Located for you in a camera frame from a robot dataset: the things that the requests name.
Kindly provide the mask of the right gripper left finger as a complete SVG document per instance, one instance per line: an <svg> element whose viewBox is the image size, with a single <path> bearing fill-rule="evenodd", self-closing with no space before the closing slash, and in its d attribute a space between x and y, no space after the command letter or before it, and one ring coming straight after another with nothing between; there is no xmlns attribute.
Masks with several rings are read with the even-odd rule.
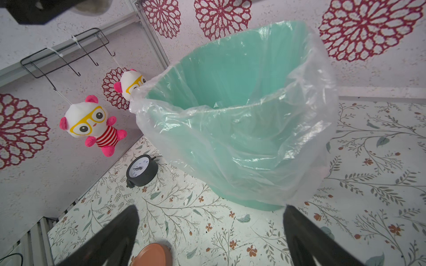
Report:
<svg viewBox="0 0 426 266"><path fill-rule="evenodd" d="M128 206L59 265L127 266L132 255L138 226L138 210L134 205Z"/></svg>

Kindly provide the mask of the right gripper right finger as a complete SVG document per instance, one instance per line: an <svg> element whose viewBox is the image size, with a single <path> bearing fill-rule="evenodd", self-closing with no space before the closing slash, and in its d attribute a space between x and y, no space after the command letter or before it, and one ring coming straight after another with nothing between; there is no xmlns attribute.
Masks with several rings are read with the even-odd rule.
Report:
<svg viewBox="0 0 426 266"><path fill-rule="evenodd" d="M361 266L362 263L292 205L283 215L287 246L295 266Z"/></svg>

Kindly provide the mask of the brown jar lid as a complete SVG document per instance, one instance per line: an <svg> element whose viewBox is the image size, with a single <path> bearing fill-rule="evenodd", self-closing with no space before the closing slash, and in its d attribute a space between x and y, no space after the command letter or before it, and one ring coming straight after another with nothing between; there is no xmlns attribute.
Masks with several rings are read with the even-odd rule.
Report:
<svg viewBox="0 0 426 266"><path fill-rule="evenodd" d="M130 266L172 266L170 249L159 243L144 247L137 256L132 256Z"/></svg>

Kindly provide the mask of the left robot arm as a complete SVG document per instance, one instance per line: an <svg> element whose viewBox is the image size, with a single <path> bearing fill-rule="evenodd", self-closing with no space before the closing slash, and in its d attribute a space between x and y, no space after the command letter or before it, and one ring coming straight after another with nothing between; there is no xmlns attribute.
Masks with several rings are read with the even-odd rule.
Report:
<svg viewBox="0 0 426 266"><path fill-rule="evenodd" d="M1 8L20 25L44 25L66 11L100 16L111 5L110 0L1 0Z"/></svg>

